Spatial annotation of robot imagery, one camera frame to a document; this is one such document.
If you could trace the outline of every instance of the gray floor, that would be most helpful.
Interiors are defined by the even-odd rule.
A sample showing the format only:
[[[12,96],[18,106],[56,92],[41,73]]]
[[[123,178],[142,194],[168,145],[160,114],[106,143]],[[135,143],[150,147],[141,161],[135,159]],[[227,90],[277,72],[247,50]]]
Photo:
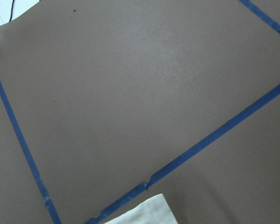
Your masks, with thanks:
[[[0,77],[82,224],[279,84],[280,35],[238,0],[42,0],[0,27]],[[158,193],[181,224],[280,223],[280,96],[110,218]],[[0,101],[6,223],[51,220]]]

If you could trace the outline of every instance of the black cable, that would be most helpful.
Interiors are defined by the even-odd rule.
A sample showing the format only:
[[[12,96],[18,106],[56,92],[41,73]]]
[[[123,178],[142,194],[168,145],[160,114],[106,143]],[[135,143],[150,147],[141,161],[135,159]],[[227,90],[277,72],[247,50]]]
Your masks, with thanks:
[[[13,3],[12,3],[12,5],[11,5],[11,12],[10,12],[9,21],[11,21],[11,19],[13,18],[13,12],[14,12],[14,0],[13,0]]]

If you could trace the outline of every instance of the white paper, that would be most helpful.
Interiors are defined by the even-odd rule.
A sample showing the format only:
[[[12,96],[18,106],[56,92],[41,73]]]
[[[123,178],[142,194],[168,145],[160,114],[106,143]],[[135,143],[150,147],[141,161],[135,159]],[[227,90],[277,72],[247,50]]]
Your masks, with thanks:
[[[105,224],[177,224],[177,221],[163,194],[159,194]]]

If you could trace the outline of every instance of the blue painter's tape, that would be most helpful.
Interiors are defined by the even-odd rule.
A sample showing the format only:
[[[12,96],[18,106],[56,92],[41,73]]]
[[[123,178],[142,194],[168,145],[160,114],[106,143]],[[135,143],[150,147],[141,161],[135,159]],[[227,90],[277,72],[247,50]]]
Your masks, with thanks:
[[[238,115],[227,121],[225,124],[223,124],[221,127],[219,127],[217,130],[215,130],[213,133],[202,139],[200,142],[198,142],[196,145],[192,146],[190,149],[188,149],[186,152],[181,154],[179,157],[174,159],[172,162],[164,166],[162,169],[154,173],[148,184],[147,187],[149,188],[156,182],[158,182],[160,179],[162,179],[164,176],[172,172],[174,169],[182,165],[185,161],[190,159],[195,154],[199,153],[201,150],[206,148],[208,145],[213,143],[215,140],[220,138],[222,135],[224,135],[226,132],[234,128],[236,125],[241,123],[243,120],[248,118],[250,115],[255,113],[257,110],[259,110],[261,107],[263,107],[265,104],[270,102],[272,99],[274,99],[276,96],[280,94],[280,84],[269,91],[266,95],[264,95],[262,98],[248,106],[246,109],[244,109],[242,112],[240,112]]]
[[[124,206],[129,201],[133,200],[136,196],[138,196],[140,193],[145,191],[147,188],[147,183],[142,182],[132,190],[130,190],[128,193],[123,195],[120,199],[109,205],[107,208],[101,211],[98,217],[92,218],[85,222],[84,224],[97,224],[109,215],[111,215],[113,212],[115,212],[117,209]]]
[[[104,218],[109,216],[111,213],[115,212],[117,209],[131,201],[133,198],[135,198],[137,195],[139,195],[141,192],[143,192],[145,189],[148,189],[152,185],[154,185],[156,182],[158,182],[160,179],[168,175],[170,172],[178,168],[180,165],[182,165],[185,161],[189,160],[191,157],[193,157],[195,154],[199,153],[201,150],[206,148],[208,145],[213,143],[215,140],[220,138],[222,135],[224,135],[226,132],[234,128],[236,125],[241,123],[243,120],[248,118],[250,115],[255,113],[257,110],[259,110],[261,107],[269,103],[271,100],[273,100],[275,97],[280,95],[280,84],[276,86],[274,89],[269,91],[266,95],[258,99],[256,102],[248,106],[246,109],[244,109],[242,112],[240,112],[238,115],[234,116],[232,119],[227,121],[225,124],[223,124],[221,127],[219,127],[217,130],[209,134],[207,137],[202,139],[200,142],[195,144],[193,147],[188,149],[186,152],[178,156],[176,159],[174,159],[172,162],[164,166],[162,169],[154,173],[148,183],[142,183],[129,191],[127,194],[122,196],[119,200],[108,206],[106,209],[104,209],[100,215],[97,218],[92,218],[89,221],[85,222],[85,224],[98,224],[100,221],[102,221]]]
[[[254,12],[259,18],[261,18],[264,22],[270,25],[274,30],[280,33],[280,25],[274,21],[271,17],[265,14],[262,10],[260,10],[256,5],[254,5],[250,0],[239,0],[242,2],[248,9]]]
[[[34,162],[32,154],[31,154],[31,152],[30,152],[30,150],[28,148],[28,145],[27,145],[27,143],[25,141],[24,135],[23,135],[23,133],[22,133],[22,131],[20,129],[20,126],[19,126],[18,121],[17,121],[17,119],[15,117],[13,109],[12,109],[12,107],[11,107],[9,101],[8,101],[8,98],[7,98],[6,93],[5,93],[4,89],[3,89],[1,81],[0,81],[0,96],[1,96],[1,99],[2,99],[2,102],[3,102],[3,105],[5,106],[6,112],[7,112],[8,116],[9,116],[10,122],[11,122],[13,128],[14,128],[14,132],[15,132],[15,134],[17,136],[17,139],[18,139],[18,141],[20,143],[20,146],[22,148],[22,151],[23,151],[23,153],[25,155],[27,163],[28,163],[28,165],[30,167],[32,175],[33,175],[33,177],[34,177],[34,179],[36,181],[36,184],[38,186],[38,189],[39,189],[39,191],[40,191],[40,193],[41,193],[41,195],[42,195],[42,197],[43,197],[43,199],[45,201],[45,206],[46,206],[46,208],[48,209],[48,211],[49,211],[49,213],[51,215],[53,223],[54,224],[61,224],[60,218],[59,218],[59,216],[57,214],[57,211],[56,211],[56,209],[54,207],[54,204],[53,204],[52,200],[49,197],[48,190],[47,190],[46,186],[42,182],[41,175],[40,175],[40,173],[38,171],[38,168],[37,168],[37,166],[36,166],[36,164]]]

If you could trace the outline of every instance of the tape strip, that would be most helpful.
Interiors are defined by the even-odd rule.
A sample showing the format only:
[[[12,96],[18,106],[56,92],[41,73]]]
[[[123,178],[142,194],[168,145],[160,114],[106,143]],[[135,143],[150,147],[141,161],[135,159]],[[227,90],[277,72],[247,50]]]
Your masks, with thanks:
[[[48,190],[42,182],[41,175],[40,175],[40,173],[38,171],[38,168],[37,168],[37,166],[34,162],[34,159],[32,157],[32,154],[31,154],[30,150],[29,150],[29,147],[28,147],[28,145],[25,141],[25,138],[24,138],[23,133],[20,129],[18,121],[17,121],[17,119],[14,115],[13,109],[12,109],[12,107],[11,107],[9,101],[8,101],[8,98],[7,98],[6,93],[3,89],[1,81],[0,81],[0,96],[1,96],[1,99],[2,99],[2,102],[3,102],[3,105],[5,106],[6,112],[9,116],[10,122],[11,122],[13,128],[14,128],[14,132],[15,132],[15,134],[17,136],[17,139],[20,143],[20,146],[22,148],[22,151],[25,155],[26,161],[27,161],[27,163],[30,167],[30,170],[31,170],[32,175],[35,179],[35,182],[38,186],[38,189],[39,189],[39,191],[40,191],[40,193],[41,193],[41,195],[42,195],[42,197],[45,201],[45,206],[46,206],[47,210],[49,211],[54,224],[61,224],[60,218],[59,218],[59,216],[57,214],[57,211],[54,207],[53,201],[50,199],[49,194],[48,194]]]
[[[242,2],[248,9],[254,12],[259,18],[261,18],[264,22],[270,25],[274,30],[276,30],[280,34],[280,25],[274,21],[271,17],[265,14],[262,10],[260,10],[256,5],[254,5],[250,0],[239,0]]]
[[[142,193],[145,189],[148,189],[152,185],[154,185],[156,182],[158,182],[160,179],[168,175],[170,172],[178,168],[180,165],[182,165],[185,161],[189,160],[191,157],[199,153],[201,150],[206,148],[208,145],[210,145],[212,142],[220,138],[222,135],[224,135],[226,132],[234,128],[236,125],[241,123],[243,120],[248,118],[250,115],[255,113],[257,110],[259,110],[261,107],[269,103],[271,100],[273,100],[275,97],[280,95],[280,84],[276,86],[274,89],[269,91],[266,95],[258,99],[256,102],[248,106],[246,109],[244,109],[242,112],[234,116],[232,119],[227,121],[225,124],[223,124],[221,127],[219,127],[217,130],[215,130],[213,133],[202,139],[200,142],[195,144],[193,147],[188,149],[186,152],[178,156],[176,159],[174,159],[172,162],[164,166],[162,169],[154,173],[148,183],[142,183],[129,191],[127,194],[122,196],[119,200],[112,203],[110,206],[108,206],[106,209],[104,209],[100,215],[97,218],[92,218],[89,221],[85,222],[84,224],[97,224],[100,221],[102,221],[104,218],[108,217],[111,213],[115,212],[117,209],[124,206],[126,203],[131,201],[133,198],[135,198],[137,195]]]

